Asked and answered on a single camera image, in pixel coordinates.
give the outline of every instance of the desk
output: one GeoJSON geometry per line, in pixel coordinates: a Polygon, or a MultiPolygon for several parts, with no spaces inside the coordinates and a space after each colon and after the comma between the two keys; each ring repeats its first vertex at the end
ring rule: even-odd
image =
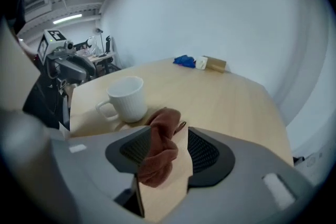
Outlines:
{"type": "Polygon", "coordinates": [[[107,59],[112,58],[113,55],[115,55],[115,52],[109,52],[108,54],[106,54],[105,56],[99,57],[99,56],[89,56],[88,59],[90,60],[90,62],[92,62],[94,64],[94,67],[96,68],[96,73],[98,76],[98,72],[97,72],[97,66],[96,66],[96,62],[100,62],[102,61],[104,64],[104,69],[105,69],[105,73],[109,74],[110,70],[109,70],[109,66],[108,66],[108,62],[107,59]]]}
{"type": "MultiPolygon", "coordinates": [[[[187,151],[187,127],[200,127],[263,145],[293,165],[287,132],[265,88],[232,73],[198,70],[172,64],[173,59],[148,63],[89,81],[74,89],[70,114],[72,136],[86,136],[143,125],[156,110],[167,106],[181,112],[187,125],[172,141],[177,159],[168,179],[158,188],[140,184],[146,219],[160,221],[186,195],[192,161],[187,151]],[[138,123],[105,122],[95,105],[106,100],[106,88],[123,76],[139,76],[149,110],[138,123]]],[[[108,105],[106,114],[112,115],[108,105]]]]}

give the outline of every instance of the mug handle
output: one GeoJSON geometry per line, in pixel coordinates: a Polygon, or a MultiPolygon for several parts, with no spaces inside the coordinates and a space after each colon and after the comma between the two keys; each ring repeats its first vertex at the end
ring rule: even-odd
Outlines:
{"type": "Polygon", "coordinates": [[[110,101],[109,101],[109,100],[106,100],[106,101],[102,101],[102,102],[96,104],[96,110],[97,110],[98,114],[101,115],[106,121],[114,121],[115,119],[117,119],[118,114],[117,114],[117,115],[114,115],[114,116],[112,116],[112,117],[106,117],[106,116],[104,115],[104,113],[101,112],[101,110],[100,110],[100,108],[101,108],[103,105],[107,104],[107,103],[110,103],[110,101]]]}

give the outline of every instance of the ceiling light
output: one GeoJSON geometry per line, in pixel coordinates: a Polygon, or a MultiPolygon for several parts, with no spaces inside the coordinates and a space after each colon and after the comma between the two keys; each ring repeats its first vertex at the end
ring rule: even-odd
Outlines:
{"type": "Polygon", "coordinates": [[[56,21],[54,21],[53,23],[54,23],[54,25],[56,25],[56,24],[65,22],[66,20],[71,20],[71,19],[80,18],[80,17],[82,17],[82,15],[81,15],[81,14],[77,14],[77,15],[73,15],[73,16],[65,17],[65,18],[60,19],[60,20],[56,20],[56,21]]]}

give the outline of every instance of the cardboard box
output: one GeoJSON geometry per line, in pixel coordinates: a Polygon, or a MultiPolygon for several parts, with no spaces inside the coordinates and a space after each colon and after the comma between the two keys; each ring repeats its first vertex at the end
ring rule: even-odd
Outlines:
{"type": "Polygon", "coordinates": [[[209,56],[204,56],[204,57],[208,58],[205,68],[210,68],[210,69],[216,70],[221,73],[225,72],[226,61],[219,60],[219,59],[209,57],[209,56]]]}

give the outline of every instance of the brown cloth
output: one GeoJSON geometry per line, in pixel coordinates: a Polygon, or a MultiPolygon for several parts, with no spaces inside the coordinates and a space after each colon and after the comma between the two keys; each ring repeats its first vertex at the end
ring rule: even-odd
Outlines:
{"type": "Polygon", "coordinates": [[[175,109],[162,108],[156,111],[146,122],[151,126],[151,148],[139,170],[139,182],[150,187],[162,184],[172,171],[172,161],[176,159],[178,149],[171,138],[180,131],[185,122],[180,122],[181,113],[175,109]]]}

